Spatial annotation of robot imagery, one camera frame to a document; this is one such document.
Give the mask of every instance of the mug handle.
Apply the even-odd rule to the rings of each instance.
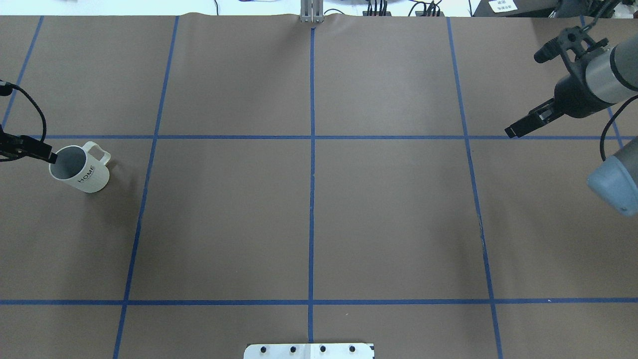
[[[103,165],[106,165],[108,163],[108,161],[110,161],[110,159],[111,159],[111,154],[106,152],[105,150],[103,150],[102,147],[100,147],[99,144],[96,144],[93,141],[89,141],[89,142],[85,143],[84,146],[82,146],[82,149],[88,153],[94,147],[97,147],[98,150],[102,151],[103,155],[102,155],[102,158],[100,159],[100,163],[103,164]]]

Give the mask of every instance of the blue grid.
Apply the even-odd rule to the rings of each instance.
[[[26,58],[20,70],[17,84],[20,84],[24,72],[26,70],[29,58],[33,51],[34,45],[38,38],[44,17],[40,17],[36,27],[33,39],[27,51]],[[500,331],[498,328],[498,315],[496,305],[506,304],[561,304],[561,303],[638,303],[638,298],[624,297],[608,297],[608,298],[495,298],[489,268],[489,257],[487,254],[487,245],[485,233],[483,229],[479,192],[474,175],[474,166],[471,157],[470,141],[474,140],[509,140],[509,141],[528,141],[528,140],[598,140],[598,136],[534,136],[529,135],[522,139],[509,139],[505,135],[470,135],[468,134],[465,109],[463,105],[463,94],[461,91],[461,82],[456,61],[456,52],[454,48],[454,36],[452,33],[452,25],[450,19],[447,18],[447,29],[449,34],[450,51],[452,54],[452,66],[454,68],[454,77],[457,89],[457,99],[459,102],[459,112],[463,125],[463,135],[317,135],[315,133],[315,28],[310,30],[310,129],[311,135],[160,135],[161,115],[163,104],[168,86],[168,78],[170,74],[170,65],[172,61],[175,39],[179,25],[179,16],[175,17],[172,38],[170,42],[170,50],[168,53],[167,66],[165,70],[164,82],[159,101],[158,115],[153,135],[49,135],[49,139],[152,139],[151,153],[149,155],[149,163],[144,183],[144,191],[142,194],[142,202],[138,214],[137,227],[135,231],[135,239],[133,249],[131,251],[131,260],[126,279],[124,290],[124,298],[122,300],[7,300],[0,299],[0,305],[101,305],[101,306],[120,306],[121,316],[115,340],[114,359],[119,355],[119,347],[124,331],[124,323],[126,320],[126,310],[129,306],[254,306],[254,305],[306,305],[308,306],[308,341],[313,342],[313,306],[314,305],[489,305],[491,308],[494,339],[496,341],[497,355],[499,359],[503,358],[503,352],[500,340]],[[9,106],[4,114],[3,126],[9,117],[11,106],[13,104],[15,93],[10,99]],[[608,109],[609,115],[612,116],[611,108]],[[615,138],[622,147],[622,140],[631,140],[633,137],[621,136],[616,124],[614,124]],[[157,141],[160,139],[255,139],[255,140],[309,140],[311,145],[311,168],[310,168],[310,205],[309,205],[309,248],[308,248],[308,299],[307,300],[130,300],[131,281],[133,270],[135,267],[135,258],[137,255],[137,247],[142,229],[142,219],[144,216],[145,203],[148,193],[148,184],[151,177],[152,165],[154,162],[154,154]],[[470,170],[470,179],[475,202],[475,209],[480,225],[480,239],[483,248],[484,269],[486,275],[486,284],[489,298],[477,299],[413,299],[413,300],[317,300],[314,299],[314,205],[315,205],[315,145],[317,140],[463,140],[466,148],[468,166]]]

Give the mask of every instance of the white metal bracket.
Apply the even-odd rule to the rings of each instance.
[[[244,359],[375,359],[375,345],[365,343],[332,344],[253,344]]]
[[[323,0],[301,0],[301,22],[323,22]]]

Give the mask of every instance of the white mug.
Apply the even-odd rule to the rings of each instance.
[[[103,153],[100,160],[89,153],[94,147]],[[86,193],[97,192],[107,185],[110,174],[106,164],[111,159],[111,154],[95,142],[89,141],[82,147],[67,146],[56,154],[56,162],[48,165],[48,172],[56,180]]]

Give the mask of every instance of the white label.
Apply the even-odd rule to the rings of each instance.
[[[516,4],[514,4],[514,0],[492,0],[489,2],[489,5],[495,13],[518,10]]]

